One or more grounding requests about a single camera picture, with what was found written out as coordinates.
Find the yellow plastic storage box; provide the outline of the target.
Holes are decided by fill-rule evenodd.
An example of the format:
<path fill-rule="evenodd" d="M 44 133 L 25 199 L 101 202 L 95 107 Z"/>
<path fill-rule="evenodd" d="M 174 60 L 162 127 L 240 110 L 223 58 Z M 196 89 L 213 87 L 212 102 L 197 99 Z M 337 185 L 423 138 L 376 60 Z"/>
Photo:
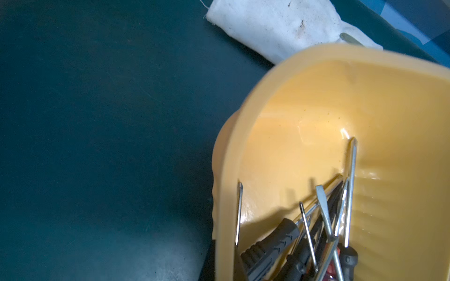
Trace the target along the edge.
<path fill-rule="evenodd" d="M 300 216 L 317 185 L 357 159 L 350 245 L 357 281 L 450 278 L 450 71 L 346 44 L 316 46 L 271 69 L 226 121 L 213 158 L 215 278 L 239 249 Z"/>

